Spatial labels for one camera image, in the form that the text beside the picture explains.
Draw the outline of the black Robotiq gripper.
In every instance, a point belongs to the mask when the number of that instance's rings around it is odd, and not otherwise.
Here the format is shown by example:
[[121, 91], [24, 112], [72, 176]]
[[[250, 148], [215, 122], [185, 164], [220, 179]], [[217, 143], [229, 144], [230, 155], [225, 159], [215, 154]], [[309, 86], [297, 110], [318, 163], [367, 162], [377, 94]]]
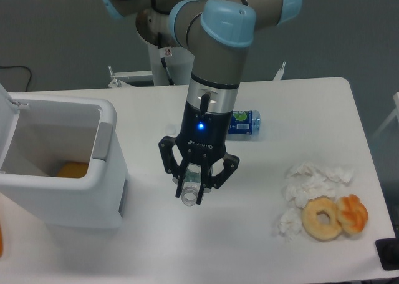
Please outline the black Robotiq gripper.
[[[226, 136], [232, 112], [202, 114], [189, 103], [185, 104], [181, 130], [177, 138], [164, 136], [158, 143], [165, 172], [177, 179], [175, 197], [180, 198], [189, 164], [201, 167], [201, 184], [196, 204], [202, 203], [205, 189], [219, 189], [237, 170], [240, 159], [226, 153]], [[178, 165], [173, 153], [177, 145], [182, 160]], [[223, 170], [212, 175], [212, 166], [223, 158]]]

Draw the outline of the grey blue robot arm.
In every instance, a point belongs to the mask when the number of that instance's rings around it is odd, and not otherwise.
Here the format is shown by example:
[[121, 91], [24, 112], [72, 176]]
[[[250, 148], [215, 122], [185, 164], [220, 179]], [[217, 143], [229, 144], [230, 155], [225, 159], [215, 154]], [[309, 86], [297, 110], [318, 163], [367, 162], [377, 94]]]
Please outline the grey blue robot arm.
[[103, 0], [115, 17], [145, 16], [141, 37], [193, 57], [180, 133], [161, 139], [165, 172], [187, 206], [220, 188], [239, 158], [225, 141], [254, 33], [298, 15], [302, 0]]

